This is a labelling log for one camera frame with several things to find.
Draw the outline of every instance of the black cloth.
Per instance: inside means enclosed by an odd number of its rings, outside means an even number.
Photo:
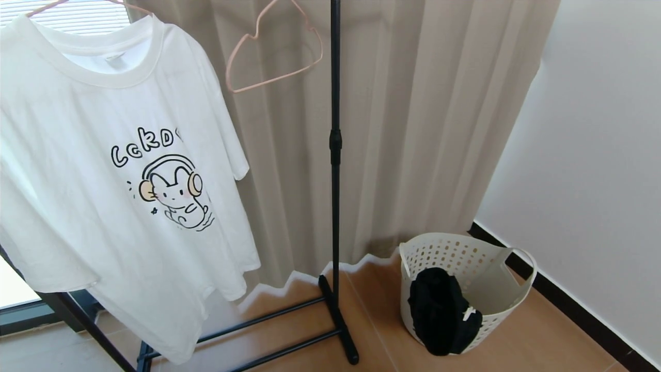
[[[463,320],[469,303],[457,278],[439,267],[418,274],[411,283],[408,304],[416,335],[434,355],[460,354],[482,326],[482,313],[477,310]]]

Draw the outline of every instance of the cartoon print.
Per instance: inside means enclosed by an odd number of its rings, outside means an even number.
[[[185,156],[164,155],[149,163],[138,189],[144,201],[158,201],[167,208],[165,216],[185,228],[202,231],[214,221],[209,206],[198,200],[202,177]]]

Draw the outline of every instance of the empty hanger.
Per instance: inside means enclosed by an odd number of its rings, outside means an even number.
[[[51,8],[57,7],[58,5],[60,5],[60,4],[64,4],[64,3],[68,2],[68,1],[69,1],[69,0],[57,0],[57,1],[54,1],[53,3],[50,3],[50,4],[47,4],[47,5],[44,5],[43,7],[37,8],[37,9],[35,9],[35,10],[33,10],[33,11],[31,11],[31,12],[25,14],[25,16],[28,17],[28,18],[30,18],[30,17],[32,17],[32,16],[35,15],[35,14],[39,14],[39,13],[41,13],[42,11],[46,11],[46,10],[48,10],[48,9],[51,9]],[[111,3],[115,3],[115,4],[119,4],[119,5],[123,5],[123,6],[127,7],[127,8],[135,9],[135,10],[137,10],[137,11],[141,11],[142,13],[146,13],[146,14],[148,14],[148,15],[152,15],[152,14],[153,14],[152,12],[148,11],[147,9],[142,9],[141,7],[138,7],[138,6],[135,6],[135,5],[131,5],[131,4],[127,4],[127,3],[123,3],[123,2],[121,2],[121,1],[119,1],[119,0],[106,0],[106,1],[109,1],[109,2],[111,2]]]
[[[297,71],[294,71],[294,72],[287,73],[286,75],[282,75],[282,76],[274,77],[273,79],[269,79],[269,80],[266,80],[266,81],[262,81],[261,83],[253,84],[253,85],[250,85],[250,86],[248,86],[248,87],[244,87],[244,88],[240,88],[240,89],[236,89],[236,90],[234,90],[234,88],[232,88],[232,82],[231,82],[231,80],[230,80],[230,71],[231,71],[231,69],[232,69],[232,62],[234,62],[234,57],[237,55],[237,52],[239,51],[239,48],[241,47],[241,45],[243,45],[243,42],[244,42],[246,39],[250,38],[250,39],[252,39],[252,40],[257,40],[257,38],[259,38],[259,22],[262,20],[262,16],[265,15],[265,14],[269,11],[269,9],[271,9],[271,8],[273,7],[273,5],[275,5],[275,4],[278,2],[278,0],[272,0],[272,1],[271,1],[271,2],[270,2],[270,3],[264,8],[264,10],[262,10],[262,12],[259,13],[259,16],[257,16],[257,23],[256,23],[256,25],[255,25],[255,32],[254,32],[254,35],[251,35],[251,34],[245,34],[245,35],[243,35],[243,37],[241,38],[241,40],[239,40],[239,43],[234,47],[234,50],[232,50],[232,54],[229,55],[229,60],[227,61],[227,67],[225,68],[225,84],[227,85],[227,88],[228,88],[228,90],[229,90],[230,92],[232,92],[232,93],[240,93],[240,92],[244,92],[244,91],[247,91],[247,90],[249,90],[249,89],[252,89],[252,88],[261,87],[262,85],[266,85],[266,84],[272,83],[272,82],[274,82],[274,81],[278,81],[278,80],[284,79],[284,78],[289,77],[289,76],[294,76],[294,75],[296,75],[297,73],[301,73],[301,72],[303,72],[303,71],[305,71],[305,70],[308,70],[308,69],[311,68],[312,66],[316,65],[317,63],[319,63],[319,61],[321,61],[321,58],[323,58],[323,56],[324,56],[324,45],[323,45],[323,42],[321,41],[321,36],[319,36],[319,33],[317,32],[317,29],[310,25],[310,20],[307,18],[307,15],[305,14],[305,12],[304,12],[303,9],[301,8],[301,6],[298,5],[298,3],[296,3],[295,0],[290,0],[290,1],[291,1],[292,4],[296,7],[296,9],[298,9],[298,11],[301,12],[301,14],[303,15],[303,18],[305,19],[305,27],[306,27],[306,29],[307,29],[308,31],[314,31],[315,35],[317,35],[317,39],[319,39],[319,49],[321,50],[321,53],[319,54],[319,59],[317,59],[316,61],[312,62],[312,64],[310,64],[309,66],[305,66],[304,68],[301,68],[300,70],[297,70]]]

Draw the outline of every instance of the laundry basket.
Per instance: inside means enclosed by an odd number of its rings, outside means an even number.
[[[532,262],[533,273],[523,285],[514,279],[505,259],[517,251]],[[411,317],[411,283],[418,273],[429,267],[441,267],[457,277],[463,296],[469,304],[482,312],[482,326],[473,342],[462,353],[478,346],[528,295],[537,263],[526,251],[501,248],[468,236],[432,232],[419,235],[399,246],[402,257],[402,287],[400,311],[411,336],[416,336]]]

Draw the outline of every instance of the black lettering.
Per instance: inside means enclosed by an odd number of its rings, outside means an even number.
[[[161,144],[156,141],[156,135],[154,132],[150,132],[139,126],[137,128],[137,135],[140,137],[140,144],[146,152],[151,151],[153,148],[161,147]]]
[[[163,147],[170,146],[175,139],[172,137],[172,132],[169,129],[161,129],[161,143]]]
[[[136,144],[126,145],[126,153],[131,155],[131,157],[135,159],[142,158],[142,151],[140,151],[140,148],[138,148]]]
[[[119,146],[113,146],[110,149],[110,158],[112,159],[112,163],[117,168],[121,168],[121,167],[125,166],[126,163],[128,163],[128,157],[122,156],[122,158],[120,159],[119,154],[120,154],[120,147]]]

